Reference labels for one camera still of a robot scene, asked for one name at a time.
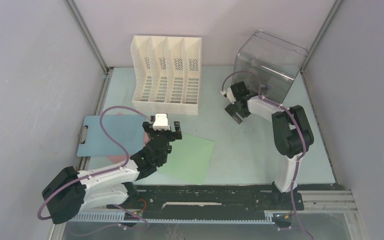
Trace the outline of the green clipboard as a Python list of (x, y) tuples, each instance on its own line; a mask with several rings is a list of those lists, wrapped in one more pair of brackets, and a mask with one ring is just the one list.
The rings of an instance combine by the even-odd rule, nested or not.
[(167, 163), (158, 172), (189, 184), (203, 184), (216, 143), (184, 133), (181, 140), (175, 140), (170, 145), (172, 151), (168, 154)]

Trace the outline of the transparent grey drawer box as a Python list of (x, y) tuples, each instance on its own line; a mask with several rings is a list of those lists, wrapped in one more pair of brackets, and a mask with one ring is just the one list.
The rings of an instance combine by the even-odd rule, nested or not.
[[(232, 84), (244, 82), (252, 93), (260, 93), (283, 103), (297, 77), (308, 51), (264, 31), (256, 31), (240, 48), (235, 58)], [(271, 86), (270, 90), (262, 86)]]

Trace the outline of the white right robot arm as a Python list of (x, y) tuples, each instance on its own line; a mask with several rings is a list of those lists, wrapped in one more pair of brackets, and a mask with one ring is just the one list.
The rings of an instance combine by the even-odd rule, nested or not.
[(275, 208), (284, 209), (291, 202), (288, 192), (297, 187), (302, 158), (314, 143), (314, 134), (304, 108), (300, 105), (285, 107), (259, 92), (252, 93), (243, 81), (220, 92), (230, 102), (225, 111), (238, 124), (250, 115), (260, 116), (272, 124), (274, 145), (284, 159), (274, 180), (278, 191), (271, 194), (270, 201)]

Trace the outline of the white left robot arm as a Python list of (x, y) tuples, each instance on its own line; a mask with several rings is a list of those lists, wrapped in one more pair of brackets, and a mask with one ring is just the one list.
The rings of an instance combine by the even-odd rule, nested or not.
[(154, 122), (142, 124), (149, 141), (127, 164), (116, 163), (95, 170), (77, 171), (73, 166), (63, 168), (44, 188), (43, 205), (55, 225), (73, 219), (80, 211), (107, 205), (133, 208), (138, 202), (138, 191), (133, 184), (157, 171), (172, 152), (171, 142), (182, 139), (180, 122), (174, 130), (155, 129)]

